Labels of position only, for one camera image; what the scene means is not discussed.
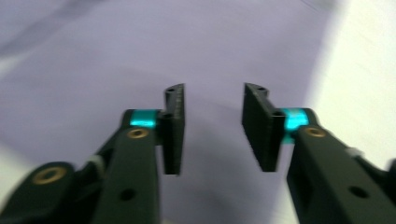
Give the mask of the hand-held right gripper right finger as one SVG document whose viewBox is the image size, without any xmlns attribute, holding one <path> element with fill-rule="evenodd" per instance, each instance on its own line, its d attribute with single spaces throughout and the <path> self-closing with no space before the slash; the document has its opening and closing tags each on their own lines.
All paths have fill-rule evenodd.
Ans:
<svg viewBox="0 0 396 224">
<path fill-rule="evenodd" d="M 293 144 L 287 183 L 300 224 L 396 224 L 396 159 L 380 170 L 324 129 L 310 108 L 277 108 L 247 83 L 242 125 L 264 172 Z"/>
</svg>

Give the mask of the purple shorts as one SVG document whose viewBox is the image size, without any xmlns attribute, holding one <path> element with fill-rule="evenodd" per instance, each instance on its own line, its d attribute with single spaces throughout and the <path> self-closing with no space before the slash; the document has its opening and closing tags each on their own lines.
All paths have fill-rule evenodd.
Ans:
<svg viewBox="0 0 396 224">
<path fill-rule="evenodd" d="M 291 150 L 264 173 L 241 125 L 244 86 L 302 107 L 341 0 L 0 0 L 0 205 L 31 169 L 81 165 L 128 108 L 185 87 L 166 224 L 298 224 Z"/>
</svg>

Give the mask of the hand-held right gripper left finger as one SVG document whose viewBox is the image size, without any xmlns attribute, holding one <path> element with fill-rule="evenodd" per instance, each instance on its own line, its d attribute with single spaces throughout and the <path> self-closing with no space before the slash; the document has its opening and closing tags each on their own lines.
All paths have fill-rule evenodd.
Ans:
<svg viewBox="0 0 396 224">
<path fill-rule="evenodd" d="M 112 155 L 92 224 L 161 224 L 156 147 L 163 171 L 179 175 L 185 129 L 185 86 L 164 91 L 165 109 L 128 109 L 113 135 Z"/>
</svg>

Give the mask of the white table cover sheet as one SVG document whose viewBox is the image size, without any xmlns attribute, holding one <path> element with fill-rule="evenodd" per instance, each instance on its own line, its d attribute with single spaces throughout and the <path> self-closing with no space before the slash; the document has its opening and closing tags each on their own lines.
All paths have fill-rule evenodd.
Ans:
<svg viewBox="0 0 396 224">
<path fill-rule="evenodd" d="M 375 163 L 396 157 L 396 0 L 341 0 L 304 106 Z"/>
</svg>

